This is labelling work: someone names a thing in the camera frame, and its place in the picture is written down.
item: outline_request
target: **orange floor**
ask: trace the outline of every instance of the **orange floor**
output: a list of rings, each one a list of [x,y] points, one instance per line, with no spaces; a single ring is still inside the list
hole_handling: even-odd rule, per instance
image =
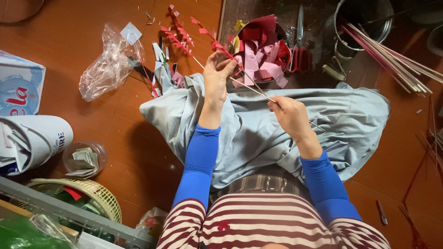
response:
[[[151,99],[151,92],[136,73],[122,87],[90,103],[81,98],[78,83],[80,75],[102,52],[101,33],[107,22],[122,29],[131,21],[143,33],[146,66],[152,69],[155,57],[151,44],[158,41],[159,23],[166,27],[171,24],[166,16],[171,3],[198,44],[193,53],[204,61],[211,53],[210,40],[198,34],[189,17],[217,29],[221,0],[45,1],[35,17],[18,25],[0,26],[0,50],[47,67],[40,113],[66,119],[74,130],[75,141],[95,140],[105,146],[109,163],[94,180],[117,196],[123,224],[128,226],[135,226],[154,206],[170,209],[183,167],[160,133],[140,115],[139,106]],[[145,11],[155,17],[155,24],[146,25]],[[440,57],[424,47],[426,37],[424,31],[398,28],[386,44],[443,72]],[[174,61],[179,62],[181,74],[202,71],[194,60],[172,52],[171,62]],[[435,81],[424,81],[434,91],[438,112],[443,105],[442,87]],[[384,71],[377,87],[391,102],[391,117],[373,157],[345,183],[351,201],[363,219],[379,229],[393,248],[411,248],[412,230],[398,206],[422,164],[406,203],[427,244],[441,248],[443,187],[433,158],[425,157],[426,146],[420,134],[426,134],[433,126],[429,98],[407,94]],[[13,179],[61,178],[63,173],[61,155],[57,155],[42,167]],[[380,221],[376,200],[383,205],[387,226]]]

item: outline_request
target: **metal rack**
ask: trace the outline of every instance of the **metal rack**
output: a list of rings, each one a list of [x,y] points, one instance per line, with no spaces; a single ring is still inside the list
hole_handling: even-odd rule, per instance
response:
[[[99,231],[99,234],[110,233],[116,238],[126,240],[130,248],[155,248],[155,239],[146,233],[57,200],[4,177],[0,177],[0,194],[26,203],[32,207],[33,212],[55,215],[83,229]]]

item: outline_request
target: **plastic basket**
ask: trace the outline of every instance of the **plastic basket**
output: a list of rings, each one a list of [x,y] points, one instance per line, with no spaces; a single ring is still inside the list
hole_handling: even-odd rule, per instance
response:
[[[44,193],[49,196],[56,196],[60,192],[64,191],[63,186],[70,186],[75,188],[92,200],[98,203],[105,212],[108,219],[121,223],[121,210],[120,205],[115,196],[104,186],[91,180],[76,180],[76,179],[32,179],[31,182],[26,185],[27,187]],[[21,202],[15,204],[21,208],[26,208],[27,204]]]

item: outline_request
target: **red and white striped shirt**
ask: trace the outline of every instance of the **red and white striped shirt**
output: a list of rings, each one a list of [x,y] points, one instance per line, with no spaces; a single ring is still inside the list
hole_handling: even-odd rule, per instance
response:
[[[159,249],[389,249],[385,237],[366,223],[338,218],[328,226],[306,200],[292,194],[231,194],[206,214],[196,199],[179,202],[166,218]]]

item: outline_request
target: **red-handled scissors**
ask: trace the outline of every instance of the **red-handled scissors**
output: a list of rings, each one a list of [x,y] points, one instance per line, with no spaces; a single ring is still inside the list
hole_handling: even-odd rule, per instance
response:
[[[291,73],[294,73],[295,71],[306,73],[312,68],[312,55],[309,50],[303,46],[303,18],[304,9],[303,4],[301,4],[297,24],[297,46],[292,48],[292,60],[288,68],[288,71]]]

